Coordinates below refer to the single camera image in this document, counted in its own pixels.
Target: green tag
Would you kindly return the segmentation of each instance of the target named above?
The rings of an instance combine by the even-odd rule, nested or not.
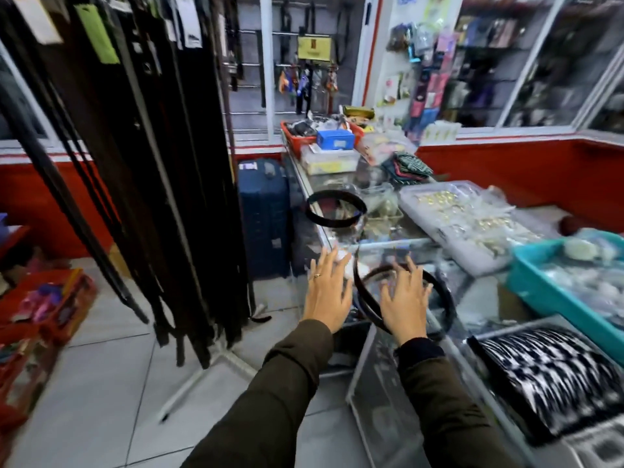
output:
[[[103,64],[120,63],[102,18],[100,18],[98,8],[92,4],[74,5],[74,8],[76,8],[84,30],[91,41],[91,46],[96,51],[100,62]]]

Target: white plastic tray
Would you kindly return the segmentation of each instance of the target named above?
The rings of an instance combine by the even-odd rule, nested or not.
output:
[[[489,193],[487,190],[480,188],[475,183],[465,180],[403,187],[399,191],[399,206],[403,212],[405,212],[419,227],[425,231],[426,234],[445,248],[453,259],[455,259],[457,264],[463,267],[468,274],[474,277],[479,277],[502,271],[511,263],[511,253],[508,253],[505,256],[493,257],[487,250],[483,249],[478,244],[461,240],[459,238],[450,238],[445,236],[437,227],[435,223],[436,218],[431,212],[431,208],[418,204],[416,199],[419,195],[427,195],[432,192],[451,190],[454,187],[457,187],[460,191],[464,192],[477,192],[483,197],[484,200],[491,204],[498,206],[509,205],[502,199]],[[510,212],[510,215],[513,220],[516,220],[523,227],[533,233],[543,235],[545,239],[560,237],[560,235],[552,226],[550,226],[550,224],[538,220],[530,213],[515,209]]]

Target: black cuff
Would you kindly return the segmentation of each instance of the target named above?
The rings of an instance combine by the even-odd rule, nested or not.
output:
[[[429,338],[412,338],[394,352],[399,359],[399,371],[406,370],[431,358],[444,356],[444,350]]]

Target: black and white striped item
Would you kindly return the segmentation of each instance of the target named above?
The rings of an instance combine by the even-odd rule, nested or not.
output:
[[[571,331],[529,328],[479,342],[553,436],[624,402],[618,370]]]

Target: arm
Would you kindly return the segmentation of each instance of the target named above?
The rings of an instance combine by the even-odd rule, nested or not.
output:
[[[514,467],[483,412],[465,393],[443,350],[427,338],[431,284],[408,257],[409,272],[395,265],[394,296],[381,289],[381,313],[399,349],[399,375],[421,423],[433,468]]]
[[[516,466],[439,346],[428,338],[413,338],[397,355],[401,382],[420,419],[433,468]]]
[[[334,350],[337,332],[351,308],[351,286],[343,295],[347,254],[334,267],[338,249],[313,259],[303,319],[275,345],[247,390],[195,447],[181,468],[294,466],[297,431],[319,371]]]
[[[297,430],[333,346],[327,325],[300,322],[269,351],[249,388],[182,468],[293,466]]]

